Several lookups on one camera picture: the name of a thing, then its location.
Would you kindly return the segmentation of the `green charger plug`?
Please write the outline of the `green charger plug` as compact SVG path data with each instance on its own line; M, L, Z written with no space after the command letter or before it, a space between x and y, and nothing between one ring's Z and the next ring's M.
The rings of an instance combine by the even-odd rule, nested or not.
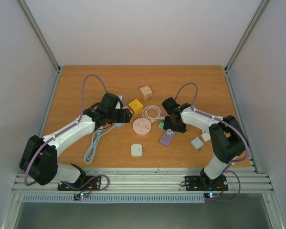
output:
M161 121L161 122L159 123L158 128L159 128L160 130L164 130L164 122L163 122L163 121Z

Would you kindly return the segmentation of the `yellow cube socket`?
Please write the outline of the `yellow cube socket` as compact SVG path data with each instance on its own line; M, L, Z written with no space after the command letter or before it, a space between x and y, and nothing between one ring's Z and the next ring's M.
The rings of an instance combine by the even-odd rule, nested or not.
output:
M133 116L137 116L142 113L143 111L143 104L138 100L135 99L128 104L128 107L133 113Z

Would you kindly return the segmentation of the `white 66W charger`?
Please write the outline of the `white 66W charger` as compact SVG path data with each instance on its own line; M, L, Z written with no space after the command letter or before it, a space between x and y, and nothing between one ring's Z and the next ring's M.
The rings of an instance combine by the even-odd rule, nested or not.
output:
M204 145L204 143L200 140L199 137L196 137L191 141L191 145L195 150L201 151L201 147Z

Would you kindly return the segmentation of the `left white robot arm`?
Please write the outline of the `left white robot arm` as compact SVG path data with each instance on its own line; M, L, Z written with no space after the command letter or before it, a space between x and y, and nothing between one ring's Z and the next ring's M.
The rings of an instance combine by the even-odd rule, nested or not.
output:
M58 157L82 137L106 124L129 123L132 116L130 109L123 108L118 96L105 93L100 102L83 110L78 118L60 130L43 137L33 135L27 141L19 164L25 173L24 184L44 186L60 181L73 190L83 189L88 183L86 173L77 165L58 163Z

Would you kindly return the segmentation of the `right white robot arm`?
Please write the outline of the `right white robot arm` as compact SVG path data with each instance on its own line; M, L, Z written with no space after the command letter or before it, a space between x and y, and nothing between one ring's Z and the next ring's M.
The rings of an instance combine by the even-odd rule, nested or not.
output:
M217 185L217 178L231 163L245 160L237 159L242 153L249 152L249 146L234 116L214 116L188 103L180 105L172 97L166 99L162 106L168 114L164 119L165 130L185 133L186 126L191 125L210 136L214 156L200 172L204 189Z

